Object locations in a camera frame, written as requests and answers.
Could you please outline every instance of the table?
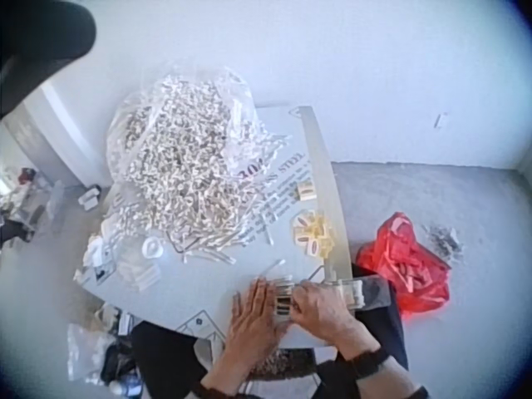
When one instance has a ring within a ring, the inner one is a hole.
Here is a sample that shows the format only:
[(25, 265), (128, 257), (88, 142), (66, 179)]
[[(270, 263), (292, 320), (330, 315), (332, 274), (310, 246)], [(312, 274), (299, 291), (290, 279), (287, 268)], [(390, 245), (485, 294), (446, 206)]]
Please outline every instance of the table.
[[(336, 235), (333, 251), (314, 278), (320, 281), (324, 278), (351, 278), (351, 260), (342, 206), (333, 168), (312, 107), (269, 107), (258, 109), (258, 113), (269, 131), (291, 135), (293, 140), (306, 138), (308, 151), (305, 156), (312, 166), (313, 182), (318, 194), (317, 203), (313, 206), (324, 212)], [(289, 220), (301, 209), (311, 205), (308, 201), (298, 203), (294, 200), (291, 208), (287, 210), (288, 206), (285, 206), (279, 211), (280, 214), (286, 214), (279, 216), (278, 222), (269, 226), (272, 236), (279, 244), (272, 247), (266, 240), (262, 242), (257, 239), (252, 248), (249, 248), (252, 246), (250, 245), (244, 249), (235, 249), (236, 252), (233, 253), (229, 249), (228, 254), (238, 259), (235, 265), (215, 264), (203, 259), (190, 259), (187, 264), (183, 264), (173, 247), (166, 244), (164, 255), (157, 259), (162, 279), (144, 292), (136, 292), (118, 273), (112, 274), (101, 285), (96, 284), (94, 275), (91, 275), (83, 287), (104, 301), (148, 322), (191, 336), (223, 341), (229, 327), (232, 296), (236, 291), (244, 291), (250, 281), (269, 265), (278, 259), (287, 260), (285, 265), (272, 270), (267, 275), (268, 278), (292, 274), (294, 280), (303, 279), (318, 269), (320, 263), (310, 264), (309, 257), (302, 250), (297, 252), (291, 248), (288, 251), (287, 245), (282, 244), (293, 245)], [(131, 245), (131, 256), (137, 259), (140, 257), (142, 240)], [(290, 328), (280, 344), (281, 347), (291, 348), (324, 345), (325, 342), (298, 326)]]

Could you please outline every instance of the right hand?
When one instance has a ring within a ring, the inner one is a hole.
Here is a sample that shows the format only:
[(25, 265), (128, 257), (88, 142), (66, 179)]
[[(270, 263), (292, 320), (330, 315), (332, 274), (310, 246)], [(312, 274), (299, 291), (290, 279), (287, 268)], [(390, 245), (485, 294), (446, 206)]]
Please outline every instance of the right hand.
[(334, 343), (338, 336), (359, 323), (334, 287), (303, 281), (293, 289), (292, 300), (290, 318), (324, 341)]
[(303, 281), (293, 290), (292, 301), (290, 318), (314, 337), (337, 347), (347, 360), (380, 347), (366, 326), (349, 313), (334, 287)]

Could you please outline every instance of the concrete floor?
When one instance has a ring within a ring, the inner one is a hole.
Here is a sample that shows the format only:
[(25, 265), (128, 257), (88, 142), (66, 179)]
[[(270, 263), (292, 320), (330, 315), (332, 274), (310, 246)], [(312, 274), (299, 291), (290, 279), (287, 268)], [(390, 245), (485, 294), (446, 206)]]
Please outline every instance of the concrete floor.
[[(531, 344), (532, 193), (525, 181), (480, 168), (335, 164), (334, 170), (353, 254), (397, 210), (427, 246), (423, 224), (457, 230), (465, 249), (451, 271), (451, 302), (405, 322), (411, 372), (434, 397), (499, 397)], [(52, 230), (2, 253), (0, 368), (23, 398), (112, 397), (67, 380), (67, 324), (83, 323), (99, 305), (71, 281), (93, 219), (75, 198)]]

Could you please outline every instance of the black object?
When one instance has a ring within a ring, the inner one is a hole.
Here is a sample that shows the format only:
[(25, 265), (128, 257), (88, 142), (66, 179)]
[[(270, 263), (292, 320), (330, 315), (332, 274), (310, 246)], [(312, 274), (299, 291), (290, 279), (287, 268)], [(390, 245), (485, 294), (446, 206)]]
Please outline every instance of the black object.
[(5, 219), (4, 225), (0, 226), (0, 249), (7, 241), (16, 237), (27, 242), (26, 227), (15, 220)]
[(112, 381), (120, 380), (122, 376), (135, 369), (136, 363), (130, 344), (120, 340), (107, 348), (100, 379), (109, 385)]
[(96, 24), (82, 6), (56, 0), (0, 0), (0, 120), (31, 91), (87, 54)]
[(379, 367), (390, 357), (388, 353), (380, 347), (376, 352), (364, 352), (349, 362), (335, 362), (334, 365), (324, 363), (318, 367), (318, 375), (326, 375), (327, 372), (334, 372), (343, 375), (343, 379), (351, 380), (355, 384), (356, 380), (370, 377), (379, 371)]
[[(373, 275), (374, 272), (352, 267), (353, 277)], [(377, 308), (357, 314), (369, 332), (404, 368), (408, 368), (401, 317), (395, 290), (390, 287), (392, 304), (387, 308)], [(140, 374), (152, 397), (157, 399), (186, 397), (207, 373), (195, 356), (196, 338), (143, 322), (131, 333), (133, 354)], [(338, 357), (336, 362), (345, 362)], [(354, 377), (346, 379), (332, 367), (327, 375), (320, 374), (322, 384), (313, 399), (336, 399), (360, 397), (354, 384)]]

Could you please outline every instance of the white plastic pieces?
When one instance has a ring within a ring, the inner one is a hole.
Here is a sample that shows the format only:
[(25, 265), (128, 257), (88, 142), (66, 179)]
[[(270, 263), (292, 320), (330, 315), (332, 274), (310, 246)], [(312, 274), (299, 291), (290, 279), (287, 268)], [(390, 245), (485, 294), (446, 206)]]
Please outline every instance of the white plastic pieces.
[[(264, 178), (285, 138), (259, 122), (249, 89), (228, 69), (174, 68), (118, 110), (108, 139), (116, 182), (138, 201), (119, 208), (121, 236), (159, 230), (174, 246), (210, 251), (246, 244), (244, 231), (266, 203)], [(249, 162), (255, 175), (239, 174)]]

